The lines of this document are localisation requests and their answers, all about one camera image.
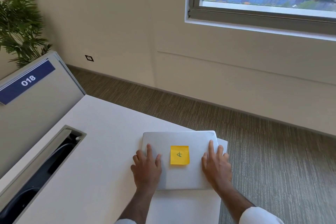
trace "laptop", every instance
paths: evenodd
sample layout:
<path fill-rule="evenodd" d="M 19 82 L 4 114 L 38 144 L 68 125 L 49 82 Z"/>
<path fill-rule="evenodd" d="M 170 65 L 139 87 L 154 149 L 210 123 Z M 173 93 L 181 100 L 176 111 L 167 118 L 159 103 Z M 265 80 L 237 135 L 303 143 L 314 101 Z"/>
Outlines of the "laptop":
<path fill-rule="evenodd" d="M 145 132 L 142 151 L 147 154 L 149 143 L 154 158 L 161 154 L 162 175 L 157 189 L 212 189 L 202 172 L 201 161 L 210 140 L 216 153 L 218 142 L 214 131 Z"/>

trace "number 018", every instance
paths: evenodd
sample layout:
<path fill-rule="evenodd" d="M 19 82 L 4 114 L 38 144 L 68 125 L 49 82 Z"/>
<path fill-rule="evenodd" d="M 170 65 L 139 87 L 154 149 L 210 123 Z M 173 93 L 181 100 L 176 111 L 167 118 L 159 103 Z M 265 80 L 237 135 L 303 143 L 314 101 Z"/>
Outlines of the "number 018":
<path fill-rule="evenodd" d="M 23 86 L 27 86 L 29 82 L 35 81 L 35 77 L 33 75 L 29 76 L 29 78 L 27 78 L 25 81 L 22 81 L 21 84 Z"/>

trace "striped carpet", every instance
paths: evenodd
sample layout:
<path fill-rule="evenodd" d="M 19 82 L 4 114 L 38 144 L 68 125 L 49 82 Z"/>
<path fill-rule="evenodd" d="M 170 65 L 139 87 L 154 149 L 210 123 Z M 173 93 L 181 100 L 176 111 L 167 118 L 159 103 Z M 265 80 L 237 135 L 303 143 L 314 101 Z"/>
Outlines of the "striped carpet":
<path fill-rule="evenodd" d="M 70 67 L 87 94 L 229 142 L 234 186 L 285 223 L 336 223 L 336 139 Z M 233 223 L 222 205 L 219 223 Z"/>

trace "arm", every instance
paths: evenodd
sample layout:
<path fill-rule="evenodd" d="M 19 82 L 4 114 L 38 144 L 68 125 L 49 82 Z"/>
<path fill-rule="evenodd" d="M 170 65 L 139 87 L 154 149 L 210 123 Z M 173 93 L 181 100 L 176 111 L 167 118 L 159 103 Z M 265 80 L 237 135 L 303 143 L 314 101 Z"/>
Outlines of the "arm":
<path fill-rule="evenodd" d="M 225 153 L 223 155 L 223 151 L 223 146 L 220 145 L 215 154 L 213 141 L 210 140 L 209 153 L 204 153 L 202 157 L 202 170 L 208 182 L 223 200 L 233 220 L 241 224 L 283 223 L 273 214 L 255 207 L 254 204 L 233 187 L 231 183 L 232 170 L 228 162 L 229 154 Z"/>
<path fill-rule="evenodd" d="M 147 145 L 147 157 L 141 150 L 133 156 L 135 165 L 131 166 L 136 192 L 118 220 L 128 219 L 136 224 L 145 224 L 149 205 L 160 180 L 161 155 L 153 159 L 152 148 Z"/>

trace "desk surface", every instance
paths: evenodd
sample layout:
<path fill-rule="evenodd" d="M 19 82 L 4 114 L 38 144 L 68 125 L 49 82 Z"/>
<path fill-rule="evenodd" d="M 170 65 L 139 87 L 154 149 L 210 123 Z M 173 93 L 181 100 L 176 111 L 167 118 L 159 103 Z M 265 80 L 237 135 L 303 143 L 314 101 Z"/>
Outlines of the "desk surface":
<path fill-rule="evenodd" d="M 87 136 L 17 224 L 113 223 L 135 192 L 130 166 L 132 156 L 141 148 L 142 134 L 191 130 L 86 95 L 14 166 L 12 172 L 25 165 L 24 162 L 64 125 L 79 129 Z M 227 142 L 219 140 L 219 143 L 226 150 Z M 213 190 L 157 191 L 147 223 L 217 224 L 220 204 Z"/>

